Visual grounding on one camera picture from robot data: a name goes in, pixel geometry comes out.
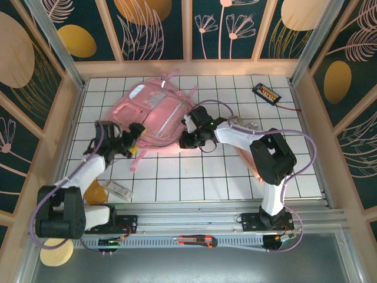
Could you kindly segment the orange black utility knife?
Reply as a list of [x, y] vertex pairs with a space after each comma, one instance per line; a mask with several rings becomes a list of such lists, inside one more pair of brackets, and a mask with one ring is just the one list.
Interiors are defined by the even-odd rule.
[[215, 248], [218, 246], [217, 239], [210, 235], [180, 235], [173, 238], [173, 241], [179, 245], [194, 245], [206, 248]]

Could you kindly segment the pink pencil pouch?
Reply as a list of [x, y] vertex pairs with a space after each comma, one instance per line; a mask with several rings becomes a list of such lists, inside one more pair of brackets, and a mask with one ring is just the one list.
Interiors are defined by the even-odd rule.
[[257, 171], [257, 167], [256, 167], [256, 164], [253, 160], [253, 156], [250, 152], [247, 152], [243, 149], [240, 149], [239, 147], [235, 147], [234, 148], [235, 151], [237, 152], [237, 154], [239, 155], [239, 157], [241, 158], [241, 160], [243, 161], [243, 163], [247, 166], [247, 168], [249, 169], [249, 171], [251, 172], [251, 174], [260, 182], [260, 183], [263, 183], [264, 180], [260, 177], [258, 171]]

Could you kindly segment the grey metal tray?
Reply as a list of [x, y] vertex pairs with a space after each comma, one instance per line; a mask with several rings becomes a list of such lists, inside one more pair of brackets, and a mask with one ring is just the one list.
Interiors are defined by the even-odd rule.
[[309, 233], [281, 253], [249, 249], [136, 248], [99, 255], [76, 249], [45, 266], [30, 248], [16, 283], [371, 283], [347, 237]]

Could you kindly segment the aluminium frame post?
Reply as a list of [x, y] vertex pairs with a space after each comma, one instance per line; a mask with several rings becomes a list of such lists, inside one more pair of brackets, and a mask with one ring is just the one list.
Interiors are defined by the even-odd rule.
[[29, 8], [31, 14], [35, 17], [36, 22], [42, 29], [46, 38], [52, 45], [52, 48], [57, 53], [58, 58], [64, 65], [66, 71], [72, 78], [75, 85], [81, 91], [84, 89], [85, 81], [80, 75], [72, 56], [69, 54], [64, 43], [62, 42], [60, 36], [58, 35], [57, 29], [52, 21], [46, 14], [42, 3], [39, 0], [24, 0], [25, 4]]
[[309, 68], [310, 62], [316, 54], [316, 51], [321, 46], [325, 37], [328, 35], [335, 19], [338, 15], [342, 15], [342, 8], [349, 5], [350, 0], [329, 0], [315, 28], [313, 29], [300, 57], [295, 66], [295, 69], [290, 77], [290, 85], [296, 87], [305, 72]]

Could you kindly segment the round yellow sponge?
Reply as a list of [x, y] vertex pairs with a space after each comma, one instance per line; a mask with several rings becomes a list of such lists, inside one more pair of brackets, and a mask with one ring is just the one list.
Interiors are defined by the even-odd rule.
[[72, 240], [67, 240], [56, 249], [41, 249], [39, 258], [46, 266], [60, 266], [68, 262], [72, 257], [74, 245]]

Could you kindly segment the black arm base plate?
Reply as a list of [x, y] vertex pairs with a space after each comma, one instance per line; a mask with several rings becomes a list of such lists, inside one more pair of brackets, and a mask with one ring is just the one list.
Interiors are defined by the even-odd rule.
[[85, 234], [133, 234], [137, 231], [137, 215], [118, 215], [112, 217], [108, 223], [97, 225], [86, 230]]
[[262, 223], [258, 213], [242, 213], [240, 216], [243, 232], [270, 232], [284, 231], [286, 228], [288, 230], [295, 229], [292, 214], [289, 212], [280, 217], [277, 224], [274, 224], [272, 228], [268, 228]]

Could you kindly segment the clear plastic box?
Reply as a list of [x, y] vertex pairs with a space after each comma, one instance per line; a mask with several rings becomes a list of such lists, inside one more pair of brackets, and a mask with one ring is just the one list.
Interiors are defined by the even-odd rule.
[[112, 180], [107, 181], [104, 185], [104, 189], [115, 197], [127, 202], [133, 197], [133, 192], [130, 189]]

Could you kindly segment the orange square card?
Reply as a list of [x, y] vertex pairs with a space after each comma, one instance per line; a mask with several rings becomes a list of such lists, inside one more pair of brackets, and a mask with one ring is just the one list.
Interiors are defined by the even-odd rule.
[[108, 200], [108, 195], [104, 187], [94, 180], [85, 191], [83, 198], [89, 205], [100, 205]]

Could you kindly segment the pink student backpack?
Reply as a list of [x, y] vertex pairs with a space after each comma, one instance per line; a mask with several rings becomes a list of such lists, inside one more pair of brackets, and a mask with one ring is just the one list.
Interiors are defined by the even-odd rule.
[[178, 73], [175, 70], [134, 86], [108, 115], [124, 130], [129, 130], [131, 123], [145, 127], [145, 133], [136, 142], [140, 152], [130, 166], [133, 173], [149, 152], [179, 154], [183, 151], [178, 140], [187, 129], [185, 116], [193, 109], [192, 96], [199, 88], [195, 85], [188, 93], [182, 92], [170, 82]]

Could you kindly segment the aluminium frame rail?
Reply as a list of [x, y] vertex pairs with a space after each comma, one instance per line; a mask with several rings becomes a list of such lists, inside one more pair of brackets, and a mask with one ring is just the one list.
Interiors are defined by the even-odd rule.
[[[240, 215], [256, 213], [258, 200], [149, 202], [116, 204], [120, 215], [137, 215], [137, 235], [228, 235], [242, 233]], [[331, 209], [325, 200], [290, 200], [287, 205], [297, 212], [293, 217], [298, 232], [328, 233], [348, 231], [341, 209]]]

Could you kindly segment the black case with orange row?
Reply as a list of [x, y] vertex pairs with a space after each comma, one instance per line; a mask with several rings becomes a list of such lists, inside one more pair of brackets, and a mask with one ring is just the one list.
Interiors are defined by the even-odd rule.
[[281, 99], [280, 95], [278, 95], [262, 83], [258, 83], [255, 87], [253, 87], [252, 90], [256, 95], [258, 95], [260, 98], [270, 103], [271, 105], [276, 104]]

